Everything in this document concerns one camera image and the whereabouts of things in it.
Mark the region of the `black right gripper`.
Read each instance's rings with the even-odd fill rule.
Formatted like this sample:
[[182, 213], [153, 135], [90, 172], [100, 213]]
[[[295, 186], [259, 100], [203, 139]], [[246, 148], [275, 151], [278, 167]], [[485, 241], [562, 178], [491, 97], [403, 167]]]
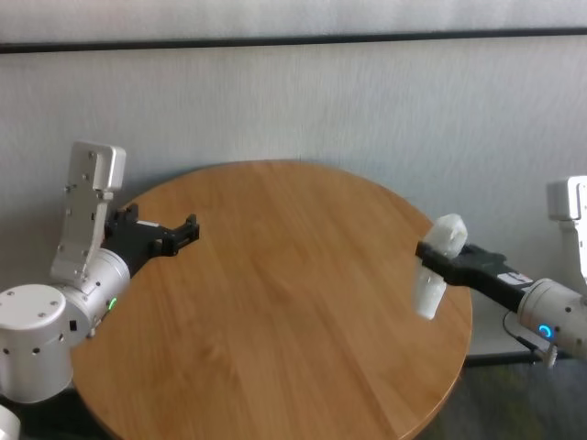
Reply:
[[514, 313], [526, 290], [534, 283], [507, 266], [504, 255], [473, 244], [466, 245], [460, 252], [459, 247], [441, 249], [419, 241], [415, 256], [415, 286], [466, 286]]

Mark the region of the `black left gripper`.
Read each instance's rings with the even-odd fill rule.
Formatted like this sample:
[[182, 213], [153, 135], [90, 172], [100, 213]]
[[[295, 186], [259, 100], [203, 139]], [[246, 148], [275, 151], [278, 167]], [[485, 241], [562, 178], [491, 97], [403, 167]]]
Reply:
[[151, 259], [174, 257], [199, 237], [200, 225], [195, 214], [189, 214], [175, 228], [144, 225], [138, 222], [138, 205], [131, 203], [107, 217], [102, 248], [120, 257], [133, 278]]

